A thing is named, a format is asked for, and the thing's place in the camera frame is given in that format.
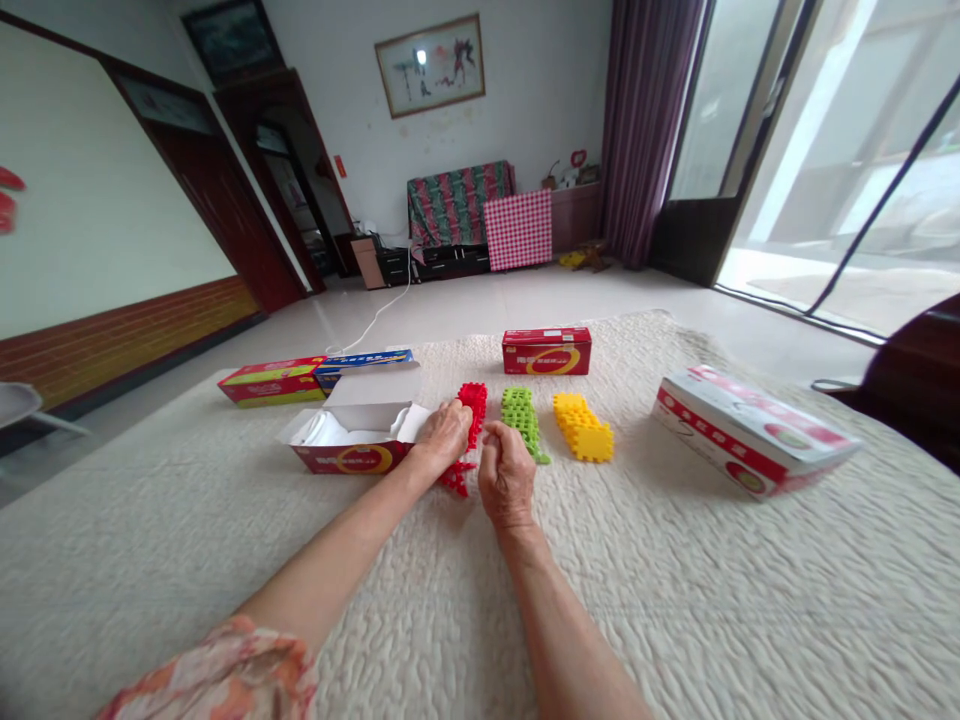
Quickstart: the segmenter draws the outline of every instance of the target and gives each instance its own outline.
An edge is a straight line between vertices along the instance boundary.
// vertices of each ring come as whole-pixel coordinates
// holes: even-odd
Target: blue box
[[[313,376],[317,379],[320,389],[327,397],[333,390],[337,380],[340,379],[340,371],[344,368],[365,367],[367,365],[393,365],[398,362],[410,362],[413,360],[413,350],[394,350],[385,353],[365,353],[363,355],[343,355],[342,357],[328,357],[323,361]]]

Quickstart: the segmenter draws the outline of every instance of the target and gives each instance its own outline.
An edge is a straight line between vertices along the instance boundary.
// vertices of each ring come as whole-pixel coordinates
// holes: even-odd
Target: white chair
[[[43,398],[32,385],[0,382],[0,430],[29,417],[45,425],[78,435],[92,434],[86,428],[72,422],[40,412],[41,407],[43,407]]]

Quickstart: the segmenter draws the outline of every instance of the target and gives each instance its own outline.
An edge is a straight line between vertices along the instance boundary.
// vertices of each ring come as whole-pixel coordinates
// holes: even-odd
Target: chair
[[[32,418],[44,425],[78,435],[92,434],[84,427],[40,412],[42,406],[43,398],[32,385],[0,382],[0,430],[26,418]]]
[[[960,295],[891,335],[861,385],[821,392],[893,428],[960,475]]]

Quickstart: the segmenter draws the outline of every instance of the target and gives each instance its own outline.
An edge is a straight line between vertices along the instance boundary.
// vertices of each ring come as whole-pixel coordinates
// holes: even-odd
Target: purple curtain
[[[600,164],[600,237],[646,265],[705,0],[614,0]]]

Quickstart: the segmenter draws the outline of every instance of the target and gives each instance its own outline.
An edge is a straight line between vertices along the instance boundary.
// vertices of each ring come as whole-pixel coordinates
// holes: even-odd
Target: hand
[[[417,451],[435,459],[442,472],[453,465],[467,451],[473,410],[459,400],[440,405],[420,428]]]
[[[533,478],[537,465],[517,430],[502,422],[484,425],[483,457],[477,484],[483,509],[497,532],[536,526]]]

